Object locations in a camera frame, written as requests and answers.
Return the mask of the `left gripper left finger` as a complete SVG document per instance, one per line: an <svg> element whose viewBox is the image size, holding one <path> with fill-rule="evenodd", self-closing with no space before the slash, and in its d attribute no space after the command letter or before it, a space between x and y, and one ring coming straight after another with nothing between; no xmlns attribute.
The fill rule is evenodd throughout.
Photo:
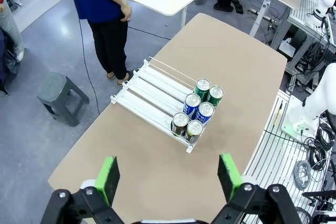
<svg viewBox="0 0 336 224"><path fill-rule="evenodd" d="M115 156L107 157L92 186L71 193L55 190L47 204L41 223L81 223L92 218L95 223L123 223L113 210L120 172Z"/></svg>

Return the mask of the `person's left hand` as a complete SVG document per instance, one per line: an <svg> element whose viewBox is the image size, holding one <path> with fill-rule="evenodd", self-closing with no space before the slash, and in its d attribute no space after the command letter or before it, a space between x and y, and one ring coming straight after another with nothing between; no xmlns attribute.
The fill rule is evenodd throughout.
<svg viewBox="0 0 336 224"><path fill-rule="evenodd" d="M131 19L131 15L132 15L132 8L130 5L125 4L121 6L121 11L124 15L123 18L121 18L122 22L128 22Z"/></svg>

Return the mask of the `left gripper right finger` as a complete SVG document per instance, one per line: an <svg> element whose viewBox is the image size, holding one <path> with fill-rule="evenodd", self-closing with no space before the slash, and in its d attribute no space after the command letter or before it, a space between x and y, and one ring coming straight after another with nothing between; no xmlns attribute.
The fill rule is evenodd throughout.
<svg viewBox="0 0 336 224"><path fill-rule="evenodd" d="M301 223L296 207L282 184L266 189L245 183L230 154L220 154L217 176L226 204L212 223L242 223L247 215L262 223Z"/></svg>

